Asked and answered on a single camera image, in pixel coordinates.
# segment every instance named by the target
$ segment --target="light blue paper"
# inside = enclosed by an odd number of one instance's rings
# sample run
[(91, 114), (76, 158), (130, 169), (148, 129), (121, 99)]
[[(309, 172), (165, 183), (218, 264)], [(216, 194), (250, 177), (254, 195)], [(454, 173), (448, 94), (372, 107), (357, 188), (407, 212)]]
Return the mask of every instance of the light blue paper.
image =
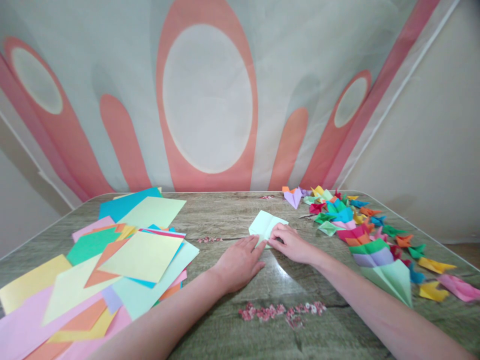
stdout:
[(127, 215), (134, 207), (140, 204), (145, 198), (163, 198), (158, 187), (152, 187), (147, 190), (133, 193), (116, 200), (104, 202), (100, 204), (100, 215), (98, 219), (110, 216), (114, 222), (118, 223), (125, 215)]
[(131, 319), (138, 319), (149, 311), (199, 252), (199, 249), (184, 240), (183, 247), (154, 288), (140, 285), (125, 277), (113, 284), (113, 290), (120, 297)]

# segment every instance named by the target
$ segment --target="person's left hand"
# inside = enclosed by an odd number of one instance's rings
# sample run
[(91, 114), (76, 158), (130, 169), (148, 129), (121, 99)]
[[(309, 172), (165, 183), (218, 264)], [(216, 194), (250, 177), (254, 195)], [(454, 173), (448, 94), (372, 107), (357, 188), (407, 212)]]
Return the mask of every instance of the person's left hand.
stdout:
[(250, 235), (238, 240), (223, 253), (217, 263), (209, 270), (220, 279), (225, 294), (243, 288), (265, 266), (265, 263), (259, 261), (259, 258), (267, 245), (267, 241), (262, 241), (255, 248), (258, 241), (258, 235)]

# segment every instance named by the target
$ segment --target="table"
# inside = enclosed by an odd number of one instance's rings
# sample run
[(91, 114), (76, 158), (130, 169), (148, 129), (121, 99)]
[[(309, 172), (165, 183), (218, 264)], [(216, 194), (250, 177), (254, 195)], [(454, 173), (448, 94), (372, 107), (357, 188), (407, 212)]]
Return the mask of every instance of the table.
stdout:
[[(386, 215), (386, 224), (413, 234), (412, 245), (426, 244), (428, 258), (456, 265), (449, 274), (460, 276), (480, 288), (480, 272), (463, 259), (437, 243), (415, 226), (370, 196), (358, 191), (345, 195), (359, 196), (368, 206)], [(73, 246), (71, 234), (98, 219), (101, 203), (118, 194), (98, 196), (84, 203), (58, 222), (0, 261), (0, 287), (25, 274), (51, 258), (67, 254)], [(261, 196), (274, 195), (272, 199)], [(260, 210), (289, 221), (307, 241), (328, 252), (355, 272), (356, 265), (347, 245), (336, 235), (328, 237), (317, 230), (318, 224), (309, 216), (303, 202), (295, 210), (283, 199), (281, 192), (192, 192), (165, 193), (166, 198), (187, 200), (172, 226), (186, 233), (186, 240), (200, 249), (188, 266), (189, 281), (210, 268), (237, 239), (249, 234), (249, 226)], [(198, 243), (206, 236), (223, 241)], [(406, 253), (404, 259), (411, 259)], [(369, 330), (337, 291), (313, 268), (294, 263), (276, 250), (265, 250), (261, 260), (265, 268), (243, 290), (221, 299), (180, 341), (172, 359), (184, 358), (275, 358), (275, 359), (384, 359), (392, 355)], [(435, 274), (415, 266), (427, 279)], [(418, 296), (412, 285), (414, 309), (457, 340), (467, 350), (480, 356), (480, 306), (464, 303), (450, 295), (443, 303)], [(306, 314), (303, 328), (291, 329), (283, 316), (260, 322), (244, 321), (239, 309), (247, 302), (255, 307), (322, 301), (327, 311), (322, 316)]]

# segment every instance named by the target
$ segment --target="person's hand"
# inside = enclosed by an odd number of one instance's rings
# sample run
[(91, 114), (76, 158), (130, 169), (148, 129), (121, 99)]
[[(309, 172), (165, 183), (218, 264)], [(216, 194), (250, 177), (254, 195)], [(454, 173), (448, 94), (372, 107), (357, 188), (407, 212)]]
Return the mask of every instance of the person's hand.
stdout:
[[(277, 238), (282, 239), (283, 243), (276, 240)], [(315, 246), (303, 240), (297, 230), (282, 223), (273, 227), (268, 244), (290, 260), (302, 264), (311, 265), (315, 255), (320, 252)]]
[(267, 241), (259, 241), (258, 235), (244, 237), (230, 246), (209, 270), (219, 278), (225, 293), (234, 293), (247, 285), (265, 263), (259, 261)]

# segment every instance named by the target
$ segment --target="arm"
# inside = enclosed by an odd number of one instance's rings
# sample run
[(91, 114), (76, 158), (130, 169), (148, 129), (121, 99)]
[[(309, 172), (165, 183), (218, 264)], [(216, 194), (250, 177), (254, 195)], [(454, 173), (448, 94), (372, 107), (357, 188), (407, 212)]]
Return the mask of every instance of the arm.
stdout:
[(277, 224), (268, 244), (291, 260), (317, 269), (344, 297), (397, 359), (475, 359), (438, 327), (303, 240), (288, 225)]
[(243, 288), (265, 266), (258, 260), (267, 242), (255, 248), (258, 240), (256, 235), (237, 241), (212, 268), (135, 320), (90, 359), (166, 359), (221, 297)]

